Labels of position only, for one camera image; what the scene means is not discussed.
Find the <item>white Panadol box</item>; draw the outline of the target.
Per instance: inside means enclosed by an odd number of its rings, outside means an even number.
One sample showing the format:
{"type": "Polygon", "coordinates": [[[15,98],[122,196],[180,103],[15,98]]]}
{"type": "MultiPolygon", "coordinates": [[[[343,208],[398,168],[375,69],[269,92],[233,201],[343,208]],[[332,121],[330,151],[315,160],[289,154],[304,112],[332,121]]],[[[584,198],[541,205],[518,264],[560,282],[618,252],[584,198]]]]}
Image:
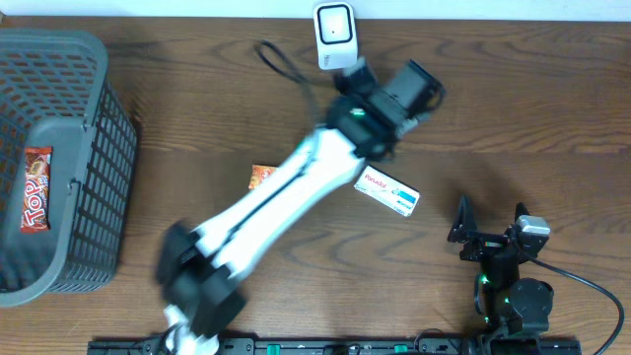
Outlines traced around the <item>white Panadol box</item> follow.
{"type": "Polygon", "coordinates": [[[367,166],[359,174],[354,188],[403,217],[409,217],[420,200],[416,189],[372,166],[367,166]]]}

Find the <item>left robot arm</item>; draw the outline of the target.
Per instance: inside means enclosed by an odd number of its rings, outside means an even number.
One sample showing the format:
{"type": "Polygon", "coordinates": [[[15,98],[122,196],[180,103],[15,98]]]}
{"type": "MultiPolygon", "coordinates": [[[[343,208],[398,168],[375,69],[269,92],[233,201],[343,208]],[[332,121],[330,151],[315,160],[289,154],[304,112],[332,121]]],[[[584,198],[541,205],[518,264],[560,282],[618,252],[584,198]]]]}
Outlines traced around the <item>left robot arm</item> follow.
{"type": "Polygon", "coordinates": [[[276,240],[369,162],[391,154],[445,95],[415,61],[381,84],[358,60],[335,84],[339,95],[324,118],[271,177],[197,227],[177,222],[165,231],[156,279],[167,304],[167,353],[218,353],[220,332],[245,307],[242,282],[276,240]]]}

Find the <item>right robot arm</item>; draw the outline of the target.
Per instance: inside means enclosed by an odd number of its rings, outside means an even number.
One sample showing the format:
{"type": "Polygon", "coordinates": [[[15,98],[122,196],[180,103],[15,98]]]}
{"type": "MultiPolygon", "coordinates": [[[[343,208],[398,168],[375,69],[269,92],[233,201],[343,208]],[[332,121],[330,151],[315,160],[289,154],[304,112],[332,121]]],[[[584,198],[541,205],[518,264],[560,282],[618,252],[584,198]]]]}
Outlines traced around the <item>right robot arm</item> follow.
{"type": "Polygon", "coordinates": [[[522,278],[520,266],[535,259],[549,239],[547,222],[523,203],[502,234],[478,230],[466,196],[459,200],[448,234],[461,244],[459,258],[480,264],[474,284],[474,306],[486,328],[463,339],[460,354],[540,354],[541,334],[549,329],[554,291],[546,282],[522,278]]]}

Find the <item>red Top chocolate bar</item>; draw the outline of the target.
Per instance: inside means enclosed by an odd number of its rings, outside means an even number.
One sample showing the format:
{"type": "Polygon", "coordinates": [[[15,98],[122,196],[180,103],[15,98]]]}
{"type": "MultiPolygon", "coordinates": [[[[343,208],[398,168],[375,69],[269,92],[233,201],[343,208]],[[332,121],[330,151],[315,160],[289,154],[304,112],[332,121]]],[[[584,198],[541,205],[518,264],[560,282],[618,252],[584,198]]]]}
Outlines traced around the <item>red Top chocolate bar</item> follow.
{"type": "Polygon", "coordinates": [[[27,147],[25,151],[25,188],[21,214],[22,233],[49,230],[51,147],[27,147]]]}

